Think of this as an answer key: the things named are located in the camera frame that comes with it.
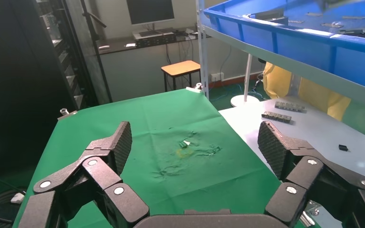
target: electronic component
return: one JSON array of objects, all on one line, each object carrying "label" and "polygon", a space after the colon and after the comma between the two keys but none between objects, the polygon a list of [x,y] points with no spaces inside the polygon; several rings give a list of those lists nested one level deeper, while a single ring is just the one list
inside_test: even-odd
[{"label": "electronic component", "polygon": [[339,145],[339,149],[342,150],[342,151],[348,151],[349,149],[347,148],[347,146],[345,145]]},{"label": "electronic component", "polygon": [[283,123],[290,123],[290,120],[292,119],[291,116],[288,115],[281,115],[278,113],[273,112],[264,112],[264,114],[261,115],[262,118],[270,119],[270,120],[276,120]]},{"label": "electronic component", "polygon": [[145,37],[141,36],[138,32],[134,32],[134,38],[137,48],[175,43],[177,41],[176,35],[173,32],[158,33],[156,35]]},{"label": "electronic component", "polygon": [[277,101],[275,103],[275,108],[294,111],[294,112],[300,112],[300,113],[302,113],[306,109],[306,107],[298,105],[298,104],[291,104],[291,103],[279,102],[279,101]]}]

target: table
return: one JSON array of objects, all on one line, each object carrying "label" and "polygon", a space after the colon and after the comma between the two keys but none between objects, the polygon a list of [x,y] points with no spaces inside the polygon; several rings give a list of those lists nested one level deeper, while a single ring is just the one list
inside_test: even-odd
[{"label": "table", "polygon": [[167,76],[173,78],[173,90],[176,90],[175,79],[177,77],[181,77],[184,75],[189,75],[189,83],[190,87],[192,87],[192,78],[191,74],[195,72],[199,72],[199,82],[201,82],[201,65],[195,63],[194,61],[187,60],[175,64],[170,64],[167,66],[161,67],[161,70],[164,74],[164,90],[167,92]]},{"label": "table", "polygon": [[[275,102],[289,102],[306,107],[306,113],[297,113],[275,108]],[[319,111],[308,103],[295,97],[283,97],[264,102],[219,111],[234,131],[268,166],[258,148],[258,130],[265,111],[292,116],[293,124],[272,121],[283,134],[308,141],[325,158],[365,176],[365,135]],[[346,145],[348,152],[341,151],[338,145]],[[341,227],[325,210],[314,217],[321,227]]]},{"label": "table", "polygon": [[[151,215],[185,209],[263,213],[280,185],[203,93],[182,89],[84,109],[59,121],[13,227],[37,181],[75,161],[92,140],[112,135],[121,121],[131,123],[133,137],[121,177]],[[181,150],[181,140],[191,143],[186,150]],[[110,226],[90,202],[69,227]]]}]

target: blue plastic tray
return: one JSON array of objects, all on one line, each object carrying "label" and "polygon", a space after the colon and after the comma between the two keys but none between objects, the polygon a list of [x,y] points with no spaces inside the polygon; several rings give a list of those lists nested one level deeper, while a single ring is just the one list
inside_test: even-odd
[{"label": "blue plastic tray", "polygon": [[[365,86],[365,38],[341,34],[344,30],[365,29],[365,19],[343,18],[365,17],[365,1],[329,9],[322,16],[307,15],[321,13],[314,1],[295,7],[291,5],[293,2],[230,0],[204,13],[210,17],[214,30]],[[281,25],[243,17],[279,7],[285,9],[284,15],[289,21],[303,23]],[[323,23],[342,27],[322,26]]]}]

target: green cloth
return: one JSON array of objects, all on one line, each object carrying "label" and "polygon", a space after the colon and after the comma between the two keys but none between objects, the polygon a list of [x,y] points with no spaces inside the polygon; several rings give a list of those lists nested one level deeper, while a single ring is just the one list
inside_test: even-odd
[{"label": "green cloth", "polygon": [[[278,179],[234,132],[202,93],[182,89],[79,111],[58,122],[41,156],[14,227],[33,186],[79,158],[92,141],[129,121],[133,144],[121,177],[151,215],[185,209],[263,213]],[[190,142],[183,148],[182,141]],[[108,228],[94,203],[70,228]]]}]

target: black textured pad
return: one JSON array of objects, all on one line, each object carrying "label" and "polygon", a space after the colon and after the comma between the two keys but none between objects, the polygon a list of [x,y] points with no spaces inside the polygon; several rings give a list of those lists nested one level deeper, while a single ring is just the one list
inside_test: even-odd
[{"label": "black textured pad", "polygon": [[258,147],[280,180],[285,178],[281,177],[281,174],[289,150],[300,147],[313,148],[307,141],[282,135],[270,121],[263,121],[259,127]]},{"label": "black textured pad", "polygon": [[100,148],[101,150],[111,150],[115,158],[116,173],[121,175],[132,146],[131,125],[127,121],[122,121],[113,135],[104,139],[92,141],[86,150]]}]

